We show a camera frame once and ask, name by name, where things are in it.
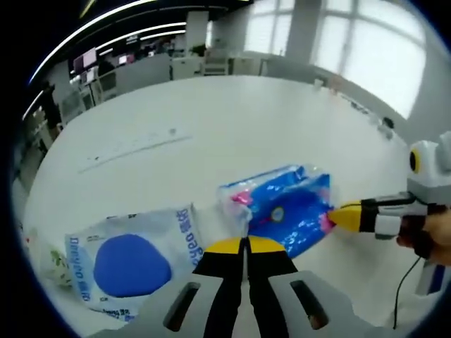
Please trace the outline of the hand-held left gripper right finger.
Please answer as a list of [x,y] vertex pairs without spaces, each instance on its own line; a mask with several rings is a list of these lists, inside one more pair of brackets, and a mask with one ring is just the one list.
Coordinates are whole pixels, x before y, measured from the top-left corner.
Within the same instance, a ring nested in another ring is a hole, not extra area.
[[364,337],[370,324],[351,301],[310,271],[299,271],[278,242],[247,238],[249,296],[262,337]]

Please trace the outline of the person's right hand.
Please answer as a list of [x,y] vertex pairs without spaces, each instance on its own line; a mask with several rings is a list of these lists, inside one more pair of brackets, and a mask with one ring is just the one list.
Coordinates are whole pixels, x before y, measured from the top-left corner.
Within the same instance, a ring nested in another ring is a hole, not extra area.
[[428,260],[432,263],[450,266],[450,208],[427,215],[426,217],[408,215],[403,217],[401,228],[423,225],[422,230],[429,233],[433,241]]

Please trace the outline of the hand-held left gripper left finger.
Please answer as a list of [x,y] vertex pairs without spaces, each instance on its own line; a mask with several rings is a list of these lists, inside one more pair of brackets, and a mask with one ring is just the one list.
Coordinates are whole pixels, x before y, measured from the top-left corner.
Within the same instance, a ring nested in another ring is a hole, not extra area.
[[231,337],[241,302],[246,241],[208,247],[194,271],[160,288],[119,337]]

